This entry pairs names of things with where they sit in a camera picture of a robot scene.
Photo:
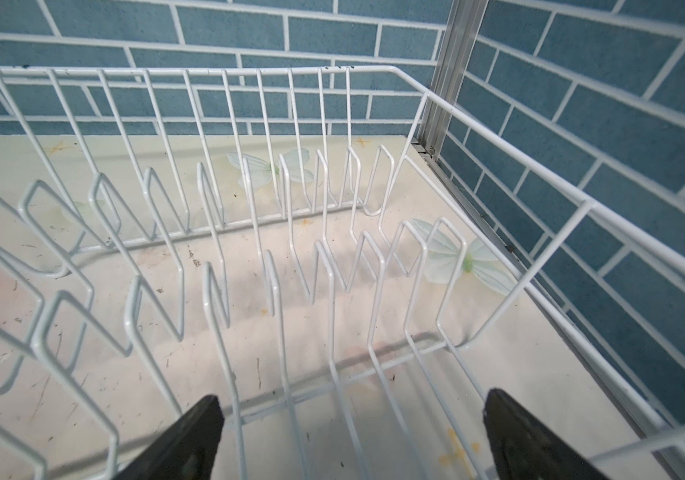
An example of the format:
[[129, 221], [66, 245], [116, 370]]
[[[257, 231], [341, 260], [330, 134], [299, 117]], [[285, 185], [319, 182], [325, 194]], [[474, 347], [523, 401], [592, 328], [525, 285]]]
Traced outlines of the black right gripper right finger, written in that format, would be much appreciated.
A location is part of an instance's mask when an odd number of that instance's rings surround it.
[[605, 477], [502, 389], [489, 390], [483, 423], [501, 479]]

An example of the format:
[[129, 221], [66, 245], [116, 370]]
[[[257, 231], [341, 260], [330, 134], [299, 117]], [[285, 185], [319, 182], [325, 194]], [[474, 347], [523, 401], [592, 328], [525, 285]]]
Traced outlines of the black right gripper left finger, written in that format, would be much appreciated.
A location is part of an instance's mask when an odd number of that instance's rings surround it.
[[114, 479], [210, 479], [224, 430], [215, 395], [204, 395]]

